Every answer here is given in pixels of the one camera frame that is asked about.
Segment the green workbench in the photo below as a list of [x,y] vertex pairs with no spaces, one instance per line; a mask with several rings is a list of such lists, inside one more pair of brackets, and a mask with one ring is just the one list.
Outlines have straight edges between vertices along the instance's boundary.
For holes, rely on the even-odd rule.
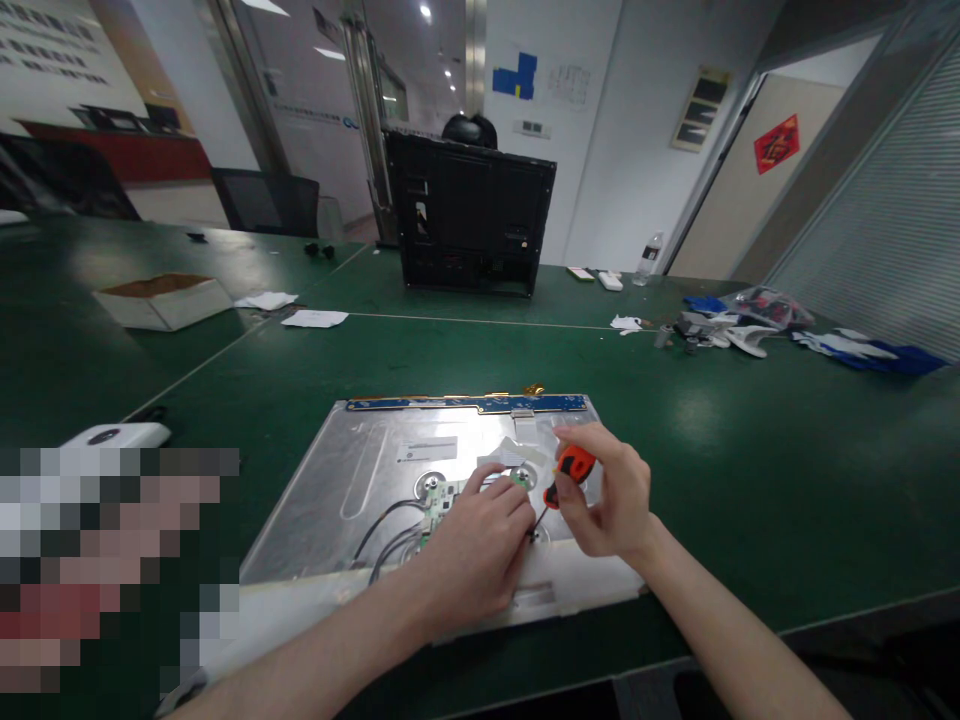
[[[731,283],[664,278],[622,293],[543,267],[531,300],[409,290],[396,252],[343,245],[334,262],[293,238],[91,219],[0,233],[3,437],[56,446],[151,403],[176,447],[238,447],[237,478],[182,533],[138,612],[104,616],[49,712],[149,712],[175,683],[180,613],[237,565],[334,401],[351,396],[588,394],[653,468],[652,507],[777,631],[960,585],[960,412],[953,378],[851,370],[782,338],[736,350],[653,348],[614,314],[665,320]],[[298,293],[351,316],[329,330],[230,311],[177,333],[119,328],[90,297],[167,271],[210,274],[234,297]],[[687,653],[657,601],[636,601],[425,650],[362,693],[349,717],[430,718],[622,675]],[[325,660],[318,658],[317,671]],[[99,688],[100,696],[95,693]]]

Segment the screwdriver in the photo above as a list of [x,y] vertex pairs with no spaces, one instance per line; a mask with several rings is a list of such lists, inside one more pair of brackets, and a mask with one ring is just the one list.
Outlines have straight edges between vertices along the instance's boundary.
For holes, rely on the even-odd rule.
[[[567,449],[560,454],[560,459],[557,461],[557,467],[554,472],[562,472],[564,475],[572,478],[577,485],[580,485],[587,479],[596,462],[597,459],[583,448],[577,447],[576,445],[568,445]],[[543,520],[543,516],[547,514],[547,510],[551,508],[554,510],[560,509],[560,504],[557,502],[556,483],[553,483],[543,491],[543,503],[546,507],[543,509],[543,512],[540,513],[540,517],[537,518],[537,524],[533,526],[533,530],[536,530],[540,526],[540,521]]]

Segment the ceiling light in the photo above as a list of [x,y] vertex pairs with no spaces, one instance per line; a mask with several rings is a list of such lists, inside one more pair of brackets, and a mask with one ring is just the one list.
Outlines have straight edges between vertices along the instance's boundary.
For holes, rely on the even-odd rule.
[[270,2],[270,0],[242,0],[242,2],[244,5],[256,8],[257,10],[266,10],[267,12],[276,13],[277,15],[290,17],[290,13],[276,3]]
[[328,57],[331,60],[346,60],[347,56],[343,53],[338,53],[335,50],[324,50],[323,48],[314,48],[318,53],[324,57]]

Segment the window blinds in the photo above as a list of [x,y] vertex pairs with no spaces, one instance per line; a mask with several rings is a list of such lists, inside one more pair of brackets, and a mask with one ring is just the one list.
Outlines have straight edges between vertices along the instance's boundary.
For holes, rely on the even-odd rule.
[[957,43],[768,282],[841,327],[960,360]]

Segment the cardboard box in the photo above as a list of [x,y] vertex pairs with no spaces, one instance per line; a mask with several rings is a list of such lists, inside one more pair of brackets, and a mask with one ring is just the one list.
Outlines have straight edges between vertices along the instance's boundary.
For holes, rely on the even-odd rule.
[[93,296],[118,323],[141,330],[179,330],[233,307],[216,280],[183,273],[104,288]]

